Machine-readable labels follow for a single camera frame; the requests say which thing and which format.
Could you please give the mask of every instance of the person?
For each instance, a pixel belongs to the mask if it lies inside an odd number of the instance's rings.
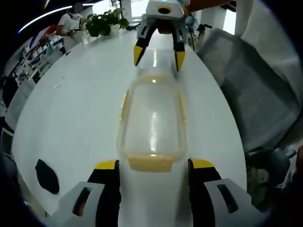
[[[82,11],[83,5],[78,2],[67,10],[58,23],[56,35],[64,37],[63,41],[66,52],[81,42],[81,35],[78,31],[86,21],[86,18],[79,14]]]

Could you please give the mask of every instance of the cable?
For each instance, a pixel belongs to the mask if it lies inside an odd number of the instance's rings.
[[[193,39],[193,29],[190,27],[189,28],[190,32],[190,37],[191,37],[191,43],[193,44],[193,51],[195,51],[195,44],[194,44],[194,39]]]

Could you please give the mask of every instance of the container lid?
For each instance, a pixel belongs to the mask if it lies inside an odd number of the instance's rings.
[[[125,95],[117,149],[131,169],[168,172],[187,149],[185,108],[173,78],[141,76]]]

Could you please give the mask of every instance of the potted plant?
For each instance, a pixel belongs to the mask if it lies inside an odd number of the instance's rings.
[[[106,11],[104,14],[90,14],[86,28],[92,37],[100,35],[119,35],[120,28],[126,28],[129,24],[125,18],[120,18],[123,8]]]

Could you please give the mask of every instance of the face mask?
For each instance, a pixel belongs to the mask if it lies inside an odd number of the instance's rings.
[[[68,14],[70,15],[71,19],[74,19],[74,20],[79,19],[79,15],[78,14],[73,14],[73,13],[70,13],[70,12]]]

